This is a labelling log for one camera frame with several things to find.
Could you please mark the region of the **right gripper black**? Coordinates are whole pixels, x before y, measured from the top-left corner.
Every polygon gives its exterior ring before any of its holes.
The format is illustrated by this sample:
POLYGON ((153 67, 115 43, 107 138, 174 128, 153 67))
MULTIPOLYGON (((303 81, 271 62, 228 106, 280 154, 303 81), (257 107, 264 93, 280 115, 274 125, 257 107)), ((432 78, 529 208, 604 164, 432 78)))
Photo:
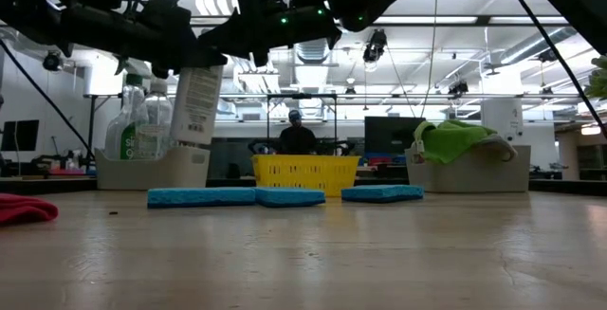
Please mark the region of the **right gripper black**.
POLYGON ((199 47, 268 63, 269 48, 324 39, 332 47, 341 37, 326 0, 237 0, 228 20, 197 38, 199 47))

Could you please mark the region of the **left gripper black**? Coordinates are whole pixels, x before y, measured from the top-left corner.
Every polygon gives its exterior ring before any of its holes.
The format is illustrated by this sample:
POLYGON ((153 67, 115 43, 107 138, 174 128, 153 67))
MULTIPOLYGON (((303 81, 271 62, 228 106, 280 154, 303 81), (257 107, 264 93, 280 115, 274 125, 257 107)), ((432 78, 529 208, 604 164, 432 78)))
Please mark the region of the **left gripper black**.
POLYGON ((161 79, 178 76, 185 68, 225 65, 226 56, 195 42, 191 12, 178 1, 147 0, 131 18, 75 5, 62 12, 62 34, 70 43, 150 62, 152 74, 161 79))

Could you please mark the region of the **white lotion bottle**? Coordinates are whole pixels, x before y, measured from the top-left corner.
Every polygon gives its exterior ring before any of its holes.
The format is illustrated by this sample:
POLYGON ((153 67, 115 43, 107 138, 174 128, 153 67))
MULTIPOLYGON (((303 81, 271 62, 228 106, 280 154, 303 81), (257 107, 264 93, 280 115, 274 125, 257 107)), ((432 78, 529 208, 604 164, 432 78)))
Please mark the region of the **white lotion bottle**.
POLYGON ((222 74, 222 65, 181 70, 171 123, 174 140, 197 145, 212 142, 222 74))

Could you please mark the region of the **green-label spray bottle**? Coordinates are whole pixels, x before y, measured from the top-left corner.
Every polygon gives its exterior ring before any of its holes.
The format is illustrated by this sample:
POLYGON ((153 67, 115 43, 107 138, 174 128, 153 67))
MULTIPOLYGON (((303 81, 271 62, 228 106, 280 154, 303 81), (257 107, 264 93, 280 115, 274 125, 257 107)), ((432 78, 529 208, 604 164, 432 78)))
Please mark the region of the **green-label spray bottle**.
POLYGON ((118 72, 123 70, 126 75, 121 91, 120 112, 110 121, 105 137, 104 154, 112 160, 133 158, 137 126, 148 121, 148 113, 143 105, 147 66, 120 60, 118 72))

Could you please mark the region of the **blue sponge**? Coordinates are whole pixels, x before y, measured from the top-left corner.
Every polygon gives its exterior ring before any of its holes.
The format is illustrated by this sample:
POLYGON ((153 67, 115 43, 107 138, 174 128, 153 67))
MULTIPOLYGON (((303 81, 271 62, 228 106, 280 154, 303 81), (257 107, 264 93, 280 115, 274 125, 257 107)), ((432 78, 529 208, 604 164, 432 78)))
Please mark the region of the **blue sponge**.
POLYGON ((171 188, 147 192, 148 209, 249 206, 255 203, 253 188, 171 188))
POLYGON ((341 191, 341 199, 361 203, 393 203, 420 200, 425 191, 411 185, 361 185, 341 191))
POLYGON ((325 203, 323 191, 298 188, 255 188, 256 203, 268 208, 297 208, 325 203))

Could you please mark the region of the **red cloth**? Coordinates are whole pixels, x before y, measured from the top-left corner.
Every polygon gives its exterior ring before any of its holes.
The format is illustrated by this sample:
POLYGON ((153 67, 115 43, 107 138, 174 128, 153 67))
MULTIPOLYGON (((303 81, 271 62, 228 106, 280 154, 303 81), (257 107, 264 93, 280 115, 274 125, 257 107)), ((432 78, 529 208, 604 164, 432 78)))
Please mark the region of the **red cloth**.
POLYGON ((58 215, 58 208, 45 200, 0 193, 0 227, 52 221, 58 215))

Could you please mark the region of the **green microfiber cloth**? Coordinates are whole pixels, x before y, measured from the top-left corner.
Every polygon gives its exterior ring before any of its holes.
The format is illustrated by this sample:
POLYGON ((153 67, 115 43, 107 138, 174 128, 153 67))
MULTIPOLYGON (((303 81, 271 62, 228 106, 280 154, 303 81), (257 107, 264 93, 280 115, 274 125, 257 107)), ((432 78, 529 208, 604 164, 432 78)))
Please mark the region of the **green microfiber cloth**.
POLYGON ((473 145, 496 134, 493 129, 455 119, 438 125, 424 120, 414 130, 414 144, 426 161, 448 164, 473 145))

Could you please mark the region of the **grey cloth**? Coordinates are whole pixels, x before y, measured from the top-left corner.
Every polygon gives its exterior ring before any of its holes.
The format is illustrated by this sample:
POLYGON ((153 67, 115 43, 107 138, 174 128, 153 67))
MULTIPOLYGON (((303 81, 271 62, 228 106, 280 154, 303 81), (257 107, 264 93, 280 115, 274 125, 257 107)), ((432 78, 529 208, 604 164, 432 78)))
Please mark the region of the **grey cloth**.
POLYGON ((474 144, 474 148, 495 158, 499 158, 503 162, 511 161, 518 156, 516 149, 508 141, 496 134, 481 139, 474 144))

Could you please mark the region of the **person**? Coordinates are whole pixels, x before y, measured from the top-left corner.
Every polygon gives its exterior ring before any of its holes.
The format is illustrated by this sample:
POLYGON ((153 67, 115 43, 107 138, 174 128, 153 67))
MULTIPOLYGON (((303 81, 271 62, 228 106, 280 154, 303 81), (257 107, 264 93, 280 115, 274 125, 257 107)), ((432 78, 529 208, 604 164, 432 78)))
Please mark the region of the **person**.
POLYGON ((317 144, 314 133, 302 124, 302 116, 298 110, 288 113, 290 126, 285 128, 279 136, 282 155, 310 155, 315 152, 317 144))

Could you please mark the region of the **grey plastic bin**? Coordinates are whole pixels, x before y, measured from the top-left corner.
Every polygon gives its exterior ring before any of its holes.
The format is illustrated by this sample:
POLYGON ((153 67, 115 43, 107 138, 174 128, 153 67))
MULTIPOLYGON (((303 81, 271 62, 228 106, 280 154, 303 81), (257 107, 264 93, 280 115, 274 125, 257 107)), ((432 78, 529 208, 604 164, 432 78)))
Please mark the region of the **grey plastic bin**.
POLYGON ((156 160, 112 160, 95 151, 97 186, 103 191, 147 191, 162 188, 205 188, 211 153, 174 147, 156 160))
POLYGON ((472 148, 448 164, 414 165, 414 148, 405 152, 409 183, 434 193, 506 193, 528 191, 530 146, 515 146, 518 156, 503 162, 472 148))

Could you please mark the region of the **yellow plastic basket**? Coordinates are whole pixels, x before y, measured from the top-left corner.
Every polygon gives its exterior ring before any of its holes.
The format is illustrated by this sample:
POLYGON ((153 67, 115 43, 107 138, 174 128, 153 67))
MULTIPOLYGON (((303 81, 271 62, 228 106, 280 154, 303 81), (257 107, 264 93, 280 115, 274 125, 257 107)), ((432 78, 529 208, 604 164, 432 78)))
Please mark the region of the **yellow plastic basket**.
POLYGON ((254 155, 257 187, 320 190, 326 197, 340 197, 355 184, 359 156, 254 155))

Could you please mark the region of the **large black desk monitor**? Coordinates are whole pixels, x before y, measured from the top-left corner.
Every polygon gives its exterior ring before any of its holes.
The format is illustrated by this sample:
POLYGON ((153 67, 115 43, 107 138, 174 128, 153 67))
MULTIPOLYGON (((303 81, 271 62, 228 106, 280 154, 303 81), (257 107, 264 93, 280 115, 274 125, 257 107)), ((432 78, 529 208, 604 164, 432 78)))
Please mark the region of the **large black desk monitor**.
POLYGON ((366 117, 365 153, 403 154, 413 145, 414 132, 423 121, 424 118, 366 117))

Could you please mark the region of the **white round pillar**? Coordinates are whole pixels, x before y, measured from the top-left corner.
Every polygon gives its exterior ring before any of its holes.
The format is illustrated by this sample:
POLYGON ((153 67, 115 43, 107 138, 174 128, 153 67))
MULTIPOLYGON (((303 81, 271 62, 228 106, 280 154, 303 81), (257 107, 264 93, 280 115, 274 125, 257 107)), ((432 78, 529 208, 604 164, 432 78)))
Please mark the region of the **white round pillar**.
POLYGON ((481 121, 510 144, 522 142, 523 107, 520 99, 488 99, 481 103, 481 121))

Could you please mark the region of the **green potted plant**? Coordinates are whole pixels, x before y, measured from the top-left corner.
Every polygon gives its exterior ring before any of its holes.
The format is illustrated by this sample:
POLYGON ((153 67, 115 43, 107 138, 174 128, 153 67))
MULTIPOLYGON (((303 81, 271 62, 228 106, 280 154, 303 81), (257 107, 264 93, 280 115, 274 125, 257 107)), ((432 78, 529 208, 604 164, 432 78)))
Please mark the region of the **green potted plant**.
POLYGON ((587 98, 607 100, 607 56, 594 58, 591 63, 595 70, 589 76, 584 94, 587 98))

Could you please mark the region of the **dark wall screen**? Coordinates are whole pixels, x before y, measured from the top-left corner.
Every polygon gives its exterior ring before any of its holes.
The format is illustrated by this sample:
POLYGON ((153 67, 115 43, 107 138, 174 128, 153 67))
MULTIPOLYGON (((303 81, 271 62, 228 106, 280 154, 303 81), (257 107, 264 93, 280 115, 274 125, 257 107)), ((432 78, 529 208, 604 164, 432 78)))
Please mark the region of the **dark wall screen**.
POLYGON ((6 121, 2 129, 0 142, 1 151, 26 151, 36 150, 39 130, 39 120, 6 121))

